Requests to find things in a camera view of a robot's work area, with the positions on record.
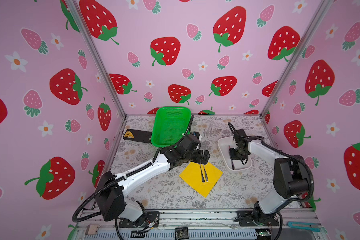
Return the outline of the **silver fork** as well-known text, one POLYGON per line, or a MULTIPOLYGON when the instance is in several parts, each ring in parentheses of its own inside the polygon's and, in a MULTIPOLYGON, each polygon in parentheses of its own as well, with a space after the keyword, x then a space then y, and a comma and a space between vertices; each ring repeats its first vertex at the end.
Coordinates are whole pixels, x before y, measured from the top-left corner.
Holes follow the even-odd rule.
POLYGON ((203 170, 204 170, 204 174, 205 174, 205 181, 208 182, 209 178, 208 178, 208 174, 207 174, 207 171, 206 171, 206 167, 205 167, 205 165, 202 165, 202 166, 203 166, 203 170))

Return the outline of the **yellow paper napkin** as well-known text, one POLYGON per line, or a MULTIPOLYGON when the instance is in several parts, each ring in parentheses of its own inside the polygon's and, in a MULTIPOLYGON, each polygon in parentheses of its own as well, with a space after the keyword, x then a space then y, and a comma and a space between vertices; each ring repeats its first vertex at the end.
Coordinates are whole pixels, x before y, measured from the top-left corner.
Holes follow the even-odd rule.
POLYGON ((222 174, 221 170, 210 163, 206 165, 189 163, 180 174, 180 178, 197 193, 206 198, 222 174))

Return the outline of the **silver spoon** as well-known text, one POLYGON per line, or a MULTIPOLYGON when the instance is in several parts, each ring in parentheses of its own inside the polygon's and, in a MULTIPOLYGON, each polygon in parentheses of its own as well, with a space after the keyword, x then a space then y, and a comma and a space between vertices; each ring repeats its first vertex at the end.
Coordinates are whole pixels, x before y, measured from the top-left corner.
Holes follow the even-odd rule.
POLYGON ((204 175, 203 175, 202 165, 199 164, 199 166, 200 166, 200 171, 201 171, 201 181, 202 181, 202 183, 205 183, 205 178, 204 178, 204 175))

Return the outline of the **green plastic basket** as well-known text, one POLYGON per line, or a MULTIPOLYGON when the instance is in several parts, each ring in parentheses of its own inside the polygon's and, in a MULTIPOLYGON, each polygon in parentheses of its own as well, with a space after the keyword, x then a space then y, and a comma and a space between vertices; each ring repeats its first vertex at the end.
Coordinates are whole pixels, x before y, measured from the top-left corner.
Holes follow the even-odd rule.
POLYGON ((153 127, 151 143, 158 148, 175 144, 185 134, 192 113, 185 107, 159 108, 153 127))

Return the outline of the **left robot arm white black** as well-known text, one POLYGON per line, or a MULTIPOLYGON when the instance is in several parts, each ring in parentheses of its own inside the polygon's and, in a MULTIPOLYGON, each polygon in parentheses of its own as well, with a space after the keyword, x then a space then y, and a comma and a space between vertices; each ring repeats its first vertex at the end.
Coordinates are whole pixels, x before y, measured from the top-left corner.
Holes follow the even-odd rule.
POLYGON ((103 174, 96 191, 75 210, 72 221, 79 223, 101 215, 106 222, 118 217, 135 222, 144 214, 143 205, 137 202, 127 203, 125 196, 148 180, 183 164, 207 164, 211 155, 209 151, 201 150, 200 134, 191 131, 193 119, 191 117, 186 131, 175 144, 158 148, 152 159, 126 172, 103 174), (79 217, 79 213, 93 199, 100 211, 79 217))

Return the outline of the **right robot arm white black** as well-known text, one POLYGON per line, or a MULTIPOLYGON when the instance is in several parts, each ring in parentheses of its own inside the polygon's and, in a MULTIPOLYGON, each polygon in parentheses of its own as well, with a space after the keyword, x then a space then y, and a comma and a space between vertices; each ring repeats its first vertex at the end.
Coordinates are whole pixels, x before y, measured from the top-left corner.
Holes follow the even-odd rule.
POLYGON ((273 189, 256 202, 249 216, 238 217, 235 222, 253 222, 265 225, 292 202, 306 202, 314 193, 314 177, 301 156, 289 155, 265 143, 264 137, 248 136, 243 129, 237 130, 228 122, 236 147, 232 157, 247 160, 253 154, 268 161, 274 169, 273 189))

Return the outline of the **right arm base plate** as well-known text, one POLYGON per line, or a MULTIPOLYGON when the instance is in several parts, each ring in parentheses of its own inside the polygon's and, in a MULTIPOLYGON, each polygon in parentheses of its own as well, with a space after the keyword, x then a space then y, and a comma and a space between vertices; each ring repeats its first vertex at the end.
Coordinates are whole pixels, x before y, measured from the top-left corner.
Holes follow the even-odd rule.
POLYGON ((266 215, 254 211, 237 211, 234 222, 241 227, 277 227, 280 225, 276 214, 266 215))

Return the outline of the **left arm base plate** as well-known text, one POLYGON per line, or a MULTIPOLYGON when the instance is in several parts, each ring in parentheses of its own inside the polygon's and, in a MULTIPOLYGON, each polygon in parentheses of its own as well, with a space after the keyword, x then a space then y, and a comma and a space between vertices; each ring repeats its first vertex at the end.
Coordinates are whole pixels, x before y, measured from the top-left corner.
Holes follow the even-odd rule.
POLYGON ((143 213, 143 215, 136 220, 131 222, 127 219, 119 219, 118 227, 119 228, 145 228, 149 224, 154 224, 153 227, 156 228, 159 226, 160 212, 158 211, 148 211, 143 213))

